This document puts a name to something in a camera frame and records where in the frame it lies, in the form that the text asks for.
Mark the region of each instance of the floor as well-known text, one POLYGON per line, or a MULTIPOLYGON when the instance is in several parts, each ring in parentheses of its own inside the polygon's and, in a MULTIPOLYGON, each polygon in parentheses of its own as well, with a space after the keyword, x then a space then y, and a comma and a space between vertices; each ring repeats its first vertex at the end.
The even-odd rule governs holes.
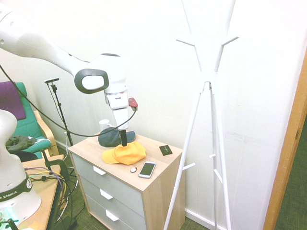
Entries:
POLYGON ((275 230, 307 229, 307 122, 298 143, 275 230))
MULTIPOLYGON (((66 154, 65 151, 59 148, 60 154, 66 154)), ((67 167, 72 167, 71 160, 69 156, 65 160, 67 167)), ((75 177, 71 177, 73 182, 76 181, 75 177)), ((70 186, 73 189, 74 183, 71 182, 70 186)), ((77 226, 74 230, 108 230, 104 225, 102 225, 98 220, 94 217, 91 217, 84 207, 84 200, 81 194, 79 187, 72 193, 72 216, 77 216, 77 226)), ((67 205, 67 208, 62 216, 62 218, 71 216, 71 202, 67 205)), ((193 220, 186 217, 186 221, 182 226, 181 230, 208 230, 204 226, 194 222, 193 220)))

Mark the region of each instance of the white cup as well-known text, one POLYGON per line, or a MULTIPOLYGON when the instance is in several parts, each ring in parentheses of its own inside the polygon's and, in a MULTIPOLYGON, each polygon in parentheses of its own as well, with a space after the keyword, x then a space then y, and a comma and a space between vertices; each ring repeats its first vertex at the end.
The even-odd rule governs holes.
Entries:
POLYGON ((108 119, 103 119, 99 121, 100 131, 105 130, 106 128, 111 127, 110 121, 108 119))

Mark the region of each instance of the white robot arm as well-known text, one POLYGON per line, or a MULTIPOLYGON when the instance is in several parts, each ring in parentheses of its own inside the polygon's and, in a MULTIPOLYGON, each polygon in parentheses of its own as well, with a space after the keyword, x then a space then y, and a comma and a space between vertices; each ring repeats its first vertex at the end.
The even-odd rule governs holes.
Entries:
MULTIPOLYGON (((112 109, 117 125, 127 121, 129 102, 120 56, 101 54, 91 62, 79 60, 26 25, 17 13, 1 3, 0 12, 0 48, 60 67, 74 77, 75 86, 83 93, 104 90, 106 103, 112 109)), ((128 123, 125 123, 118 129, 127 128, 128 123)))
MULTIPOLYGON (((75 86, 83 93, 104 90, 117 126, 128 120, 130 100, 123 63, 118 55, 101 54, 91 62, 79 60, 24 24, 16 13, 1 3, 0 48, 21 57, 51 62, 70 73, 75 86)), ((13 134, 16 124, 14 115, 0 110, 0 217, 18 219, 18 225, 39 208, 41 198, 31 190, 32 184, 19 158, 5 148, 5 141, 13 134)), ((127 145, 127 128, 128 123, 118 128, 123 146, 127 145)))

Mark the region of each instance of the smartphone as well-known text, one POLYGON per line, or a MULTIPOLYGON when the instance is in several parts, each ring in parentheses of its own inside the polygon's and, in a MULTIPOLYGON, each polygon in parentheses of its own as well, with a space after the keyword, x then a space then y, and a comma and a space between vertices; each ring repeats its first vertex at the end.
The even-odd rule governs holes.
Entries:
POLYGON ((150 178, 155 168, 155 162, 146 161, 139 173, 139 177, 150 178))

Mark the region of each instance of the drawer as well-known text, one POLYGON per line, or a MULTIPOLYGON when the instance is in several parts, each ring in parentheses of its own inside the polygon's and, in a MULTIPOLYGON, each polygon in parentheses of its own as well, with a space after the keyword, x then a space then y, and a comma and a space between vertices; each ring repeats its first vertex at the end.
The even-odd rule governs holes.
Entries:
POLYGON ((139 191, 96 168, 75 154, 72 156, 76 165, 76 170, 80 176, 91 182, 96 187, 102 189, 142 217, 145 217, 142 195, 139 191))
POLYGON ((125 224, 134 230, 146 229, 145 218, 123 205, 115 198, 110 198, 108 194, 102 194, 101 190, 80 176, 84 192, 87 196, 97 202, 106 210, 110 211, 125 224))
POLYGON ((90 212, 99 218, 103 223, 112 228, 112 230, 133 230, 120 219, 113 221, 106 215, 106 209, 92 200, 89 196, 86 196, 90 212))

